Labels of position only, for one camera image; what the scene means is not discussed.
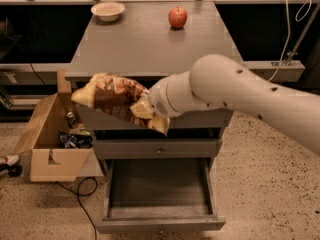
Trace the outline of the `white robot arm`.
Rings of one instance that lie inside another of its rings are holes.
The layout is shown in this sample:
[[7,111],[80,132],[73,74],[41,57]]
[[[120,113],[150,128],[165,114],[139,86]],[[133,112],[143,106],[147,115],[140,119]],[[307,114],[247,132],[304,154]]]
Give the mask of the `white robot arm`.
[[144,119],[220,108],[258,118],[320,154],[320,96],[273,84],[223,55],[204,56],[190,70],[159,80],[130,106]]

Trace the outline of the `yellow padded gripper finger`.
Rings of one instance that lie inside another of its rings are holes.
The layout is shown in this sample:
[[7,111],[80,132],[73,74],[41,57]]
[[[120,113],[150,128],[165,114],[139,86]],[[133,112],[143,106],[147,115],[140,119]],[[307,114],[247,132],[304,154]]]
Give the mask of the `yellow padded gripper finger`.
[[152,119],[154,110],[147,97],[139,99],[130,106],[131,112],[138,118]]

